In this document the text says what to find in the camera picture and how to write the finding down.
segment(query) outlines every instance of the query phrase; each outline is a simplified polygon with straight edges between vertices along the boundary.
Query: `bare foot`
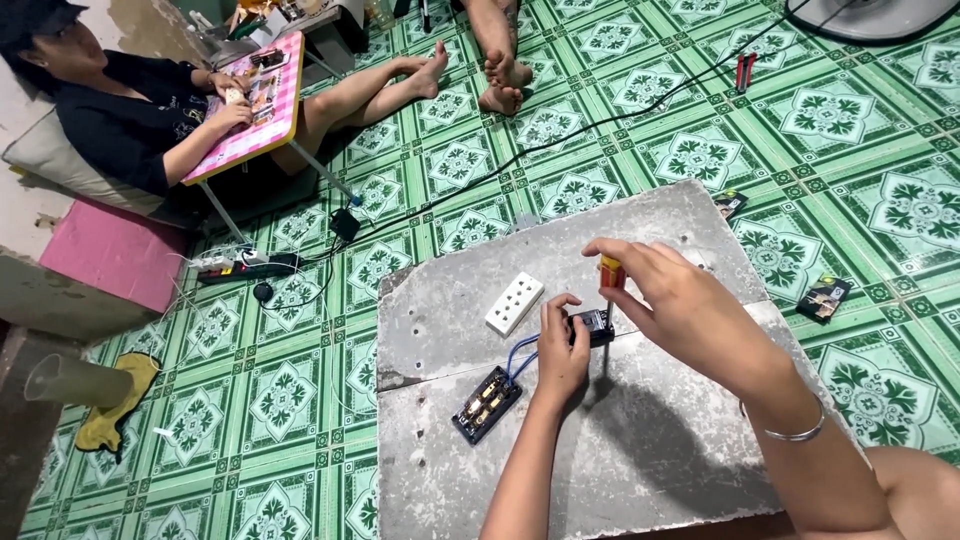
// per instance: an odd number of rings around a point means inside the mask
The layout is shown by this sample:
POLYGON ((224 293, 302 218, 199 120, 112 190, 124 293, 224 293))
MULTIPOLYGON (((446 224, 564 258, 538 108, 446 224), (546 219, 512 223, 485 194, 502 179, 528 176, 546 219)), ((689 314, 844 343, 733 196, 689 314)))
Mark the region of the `bare foot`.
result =
POLYGON ((498 50, 487 52, 483 70, 491 86, 523 88, 534 80, 533 69, 516 61, 512 55, 505 55, 498 50))
POLYGON ((413 75, 424 67, 427 57, 396 57, 393 59, 394 71, 397 75, 413 75))
POLYGON ((480 110, 499 112, 506 116, 513 116, 523 103, 523 94, 516 88, 508 86, 499 88, 491 86, 477 99, 480 110))
POLYGON ((444 74, 446 63, 450 57, 446 53, 444 42, 437 39, 437 46, 434 49, 434 57, 428 60, 417 73, 410 76, 410 81, 417 86, 417 95, 427 99, 433 99, 440 93, 440 87, 437 82, 444 74))

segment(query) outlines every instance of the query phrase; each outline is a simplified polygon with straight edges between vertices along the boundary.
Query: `woman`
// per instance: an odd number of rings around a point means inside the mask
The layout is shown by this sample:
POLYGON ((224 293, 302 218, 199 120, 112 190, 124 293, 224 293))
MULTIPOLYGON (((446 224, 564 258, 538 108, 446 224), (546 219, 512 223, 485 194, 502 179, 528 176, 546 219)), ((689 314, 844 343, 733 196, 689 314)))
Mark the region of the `woman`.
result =
MULTIPOLYGON (((0 52, 13 71, 54 99, 67 138, 90 165, 187 209, 209 210, 200 190, 180 181, 228 131, 253 118, 243 100, 206 118, 206 96, 226 98, 229 88, 246 92, 249 82, 189 62, 104 51, 78 20, 84 10, 65 0, 15 0, 0 22, 0 52)), ((346 77, 303 102, 297 143, 314 154, 329 132, 367 126, 413 99, 436 97, 446 63, 443 42, 437 41, 433 59, 397 57, 346 77), (386 86, 398 75, 408 77, 386 86)), ((209 184, 230 207, 306 166, 284 146, 209 184)))
MULTIPOLYGON (((599 254, 623 264, 650 307, 622 288, 601 288, 600 294, 651 341, 744 404, 795 538, 960 538, 960 472, 930 454, 889 447, 866 450, 871 470, 807 389, 790 355, 713 276, 659 243, 597 238, 583 250, 586 257, 599 254)), ((541 307, 537 389, 480 540, 547 538, 557 434, 564 405, 586 378, 590 359, 588 331, 579 317, 576 341, 569 345, 566 304, 580 301, 562 294, 541 307)), ((709 530, 691 528, 683 538, 753 538, 709 530)))

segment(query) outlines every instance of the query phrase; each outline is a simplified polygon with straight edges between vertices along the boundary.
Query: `hair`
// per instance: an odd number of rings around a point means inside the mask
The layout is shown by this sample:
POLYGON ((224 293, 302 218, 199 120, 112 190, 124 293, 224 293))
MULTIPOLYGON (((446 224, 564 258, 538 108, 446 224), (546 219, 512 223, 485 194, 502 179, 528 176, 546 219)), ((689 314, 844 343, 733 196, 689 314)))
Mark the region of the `hair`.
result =
POLYGON ((30 83, 36 89, 46 92, 50 97, 54 97, 60 89, 60 80, 46 69, 20 58, 21 51, 29 51, 34 48, 33 38, 29 37, 29 40, 29 43, 21 40, 4 44, 0 48, 0 56, 7 61, 7 65, 18 77, 30 83))

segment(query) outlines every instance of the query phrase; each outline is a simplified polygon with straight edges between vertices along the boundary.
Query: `black cap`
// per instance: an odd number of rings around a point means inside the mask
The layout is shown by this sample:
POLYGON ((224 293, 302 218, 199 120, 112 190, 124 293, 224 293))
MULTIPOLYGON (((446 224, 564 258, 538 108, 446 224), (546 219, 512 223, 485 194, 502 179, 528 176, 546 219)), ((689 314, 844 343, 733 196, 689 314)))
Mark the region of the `black cap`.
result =
POLYGON ((84 11, 66 0, 13 0, 0 16, 0 42, 29 47, 33 36, 53 36, 84 11))

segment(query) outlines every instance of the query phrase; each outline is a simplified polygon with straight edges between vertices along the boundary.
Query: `round black object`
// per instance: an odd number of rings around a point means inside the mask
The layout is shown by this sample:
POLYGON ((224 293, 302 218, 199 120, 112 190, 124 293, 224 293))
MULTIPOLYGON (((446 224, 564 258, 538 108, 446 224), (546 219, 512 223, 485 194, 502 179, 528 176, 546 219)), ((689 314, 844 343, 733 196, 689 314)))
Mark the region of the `round black object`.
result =
POLYGON ((253 286, 253 297, 260 304, 270 302, 270 299, 274 298, 274 288, 267 282, 257 283, 253 286))

